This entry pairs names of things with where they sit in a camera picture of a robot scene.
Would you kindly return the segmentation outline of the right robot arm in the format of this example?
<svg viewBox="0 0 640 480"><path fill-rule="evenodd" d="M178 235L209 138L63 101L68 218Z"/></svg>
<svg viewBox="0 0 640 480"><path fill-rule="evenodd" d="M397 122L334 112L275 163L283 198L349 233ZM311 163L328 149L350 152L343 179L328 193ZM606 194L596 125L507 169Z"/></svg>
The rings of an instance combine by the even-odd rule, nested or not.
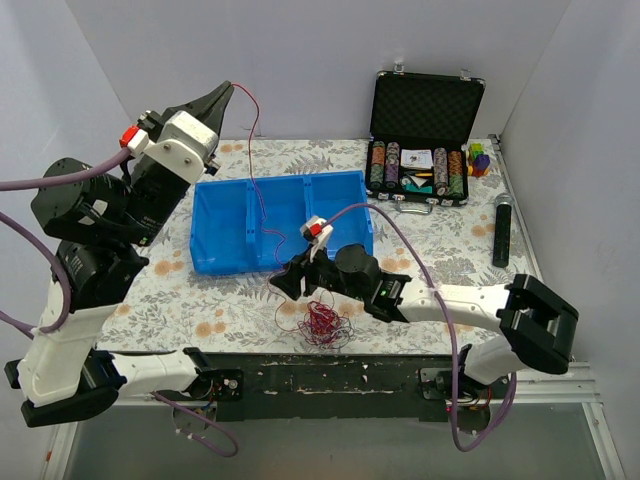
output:
<svg viewBox="0 0 640 480"><path fill-rule="evenodd" d="M531 275L518 274L506 285L430 287L381 269L362 245L352 244L333 258L308 249L270 282L292 300L318 288L359 300L384 322L443 322L492 332L485 343L453 350L459 367L452 383L464 397L526 368L552 375L569 369L579 313Z"/></svg>

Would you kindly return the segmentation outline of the black poker chip case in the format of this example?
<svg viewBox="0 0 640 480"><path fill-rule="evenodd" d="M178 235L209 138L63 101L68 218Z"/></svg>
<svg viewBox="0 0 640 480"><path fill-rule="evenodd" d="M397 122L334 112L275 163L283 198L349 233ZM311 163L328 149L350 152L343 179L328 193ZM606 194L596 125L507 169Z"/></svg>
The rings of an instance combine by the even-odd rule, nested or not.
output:
<svg viewBox="0 0 640 480"><path fill-rule="evenodd" d="M444 207L468 202L464 147L486 83L469 75L381 71L370 120L371 198Z"/></svg>

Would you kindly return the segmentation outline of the black microphone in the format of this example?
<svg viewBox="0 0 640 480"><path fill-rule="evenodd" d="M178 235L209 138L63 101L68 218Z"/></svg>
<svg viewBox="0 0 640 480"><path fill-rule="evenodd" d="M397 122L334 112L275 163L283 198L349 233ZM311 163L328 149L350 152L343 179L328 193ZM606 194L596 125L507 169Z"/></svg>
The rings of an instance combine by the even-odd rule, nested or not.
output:
<svg viewBox="0 0 640 480"><path fill-rule="evenodd" d="M502 193L495 199L495 224L492 264L505 268L509 264L513 199Z"/></svg>

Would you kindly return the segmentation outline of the blue three-compartment bin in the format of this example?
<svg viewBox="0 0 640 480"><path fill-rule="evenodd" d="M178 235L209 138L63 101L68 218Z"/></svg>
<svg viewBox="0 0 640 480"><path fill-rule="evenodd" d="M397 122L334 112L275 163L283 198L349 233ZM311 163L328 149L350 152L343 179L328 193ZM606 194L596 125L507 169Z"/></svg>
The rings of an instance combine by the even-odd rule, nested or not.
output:
<svg viewBox="0 0 640 480"><path fill-rule="evenodd" d="M273 271L307 247L300 228L366 200L360 171L200 183L190 252L201 275Z"/></svg>

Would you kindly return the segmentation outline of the colourful block toy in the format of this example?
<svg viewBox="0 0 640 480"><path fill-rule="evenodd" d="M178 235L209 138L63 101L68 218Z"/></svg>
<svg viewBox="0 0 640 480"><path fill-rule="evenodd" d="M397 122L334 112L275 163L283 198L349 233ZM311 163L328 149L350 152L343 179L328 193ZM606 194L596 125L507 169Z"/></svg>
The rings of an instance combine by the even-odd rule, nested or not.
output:
<svg viewBox="0 0 640 480"><path fill-rule="evenodd" d="M482 177L488 174L491 159L480 143L471 143L469 145L466 158L468 176Z"/></svg>

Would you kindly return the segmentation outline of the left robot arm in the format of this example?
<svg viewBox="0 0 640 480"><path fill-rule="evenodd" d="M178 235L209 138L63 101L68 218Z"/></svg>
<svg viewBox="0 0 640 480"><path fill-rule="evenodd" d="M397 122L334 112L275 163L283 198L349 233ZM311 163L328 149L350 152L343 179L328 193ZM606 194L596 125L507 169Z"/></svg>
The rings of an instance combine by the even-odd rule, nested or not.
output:
<svg viewBox="0 0 640 480"><path fill-rule="evenodd" d="M87 420L122 397L174 391L200 400L211 392L211 369L195 347L126 354L97 343L148 265L139 249L153 242L192 185L216 173L233 92L226 81L198 99L142 114L100 165L65 157L41 178L2 184L5 191L35 191L32 212L59 242L45 252L46 307L36 325L24 327L30 347L5 367L24 395L27 426Z"/></svg>

